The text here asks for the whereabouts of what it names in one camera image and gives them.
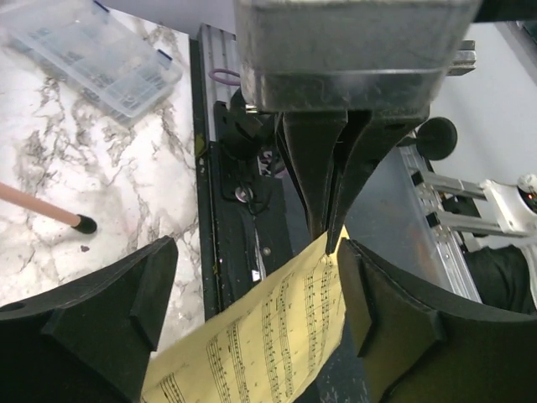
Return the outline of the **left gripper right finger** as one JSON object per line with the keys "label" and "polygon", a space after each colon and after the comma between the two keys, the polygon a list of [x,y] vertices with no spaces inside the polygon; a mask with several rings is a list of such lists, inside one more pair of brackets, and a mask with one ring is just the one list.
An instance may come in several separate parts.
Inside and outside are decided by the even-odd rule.
{"label": "left gripper right finger", "polygon": [[371,401],[535,401],[535,317],[453,294],[351,239],[337,263]]}

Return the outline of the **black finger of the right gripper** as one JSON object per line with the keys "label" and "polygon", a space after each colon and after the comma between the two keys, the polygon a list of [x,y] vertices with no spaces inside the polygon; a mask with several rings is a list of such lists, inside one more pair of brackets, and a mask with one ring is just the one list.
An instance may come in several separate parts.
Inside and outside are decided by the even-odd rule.
{"label": "black finger of the right gripper", "polygon": [[295,179],[311,235],[327,231],[334,181],[336,142],[347,112],[283,113],[282,129],[289,173]]}

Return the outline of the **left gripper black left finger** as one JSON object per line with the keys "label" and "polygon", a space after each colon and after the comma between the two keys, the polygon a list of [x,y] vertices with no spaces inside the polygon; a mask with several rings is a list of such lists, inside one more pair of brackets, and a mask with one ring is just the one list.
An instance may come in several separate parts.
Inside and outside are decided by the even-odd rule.
{"label": "left gripper black left finger", "polygon": [[178,250],[162,237],[1,308],[3,402],[137,402],[159,344]]}

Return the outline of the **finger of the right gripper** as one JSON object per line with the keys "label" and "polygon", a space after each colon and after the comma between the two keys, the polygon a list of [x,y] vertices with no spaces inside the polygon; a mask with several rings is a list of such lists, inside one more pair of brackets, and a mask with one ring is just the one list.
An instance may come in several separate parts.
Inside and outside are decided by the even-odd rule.
{"label": "finger of the right gripper", "polygon": [[346,216],[379,163],[430,115],[428,109],[349,111],[336,141],[326,219],[326,253],[333,254]]}

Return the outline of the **yellow sheet music paper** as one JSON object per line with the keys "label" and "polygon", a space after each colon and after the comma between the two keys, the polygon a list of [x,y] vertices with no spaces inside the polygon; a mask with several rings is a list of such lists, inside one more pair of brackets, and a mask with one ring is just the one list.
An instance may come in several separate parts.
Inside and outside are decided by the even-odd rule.
{"label": "yellow sheet music paper", "polygon": [[346,306],[322,234],[153,359],[143,402],[292,402],[341,342]]}

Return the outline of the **pink perforated music stand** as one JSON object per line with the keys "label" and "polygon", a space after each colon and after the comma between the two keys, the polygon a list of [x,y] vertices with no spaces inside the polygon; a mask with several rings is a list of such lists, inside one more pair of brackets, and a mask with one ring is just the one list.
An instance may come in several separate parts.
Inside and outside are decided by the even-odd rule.
{"label": "pink perforated music stand", "polygon": [[79,233],[93,234],[97,231],[97,224],[92,218],[68,212],[65,209],[42,201],[35,196],[19,191],[4,183],[1,183],[1,199],[57,222],[62,222],[74,228]]}

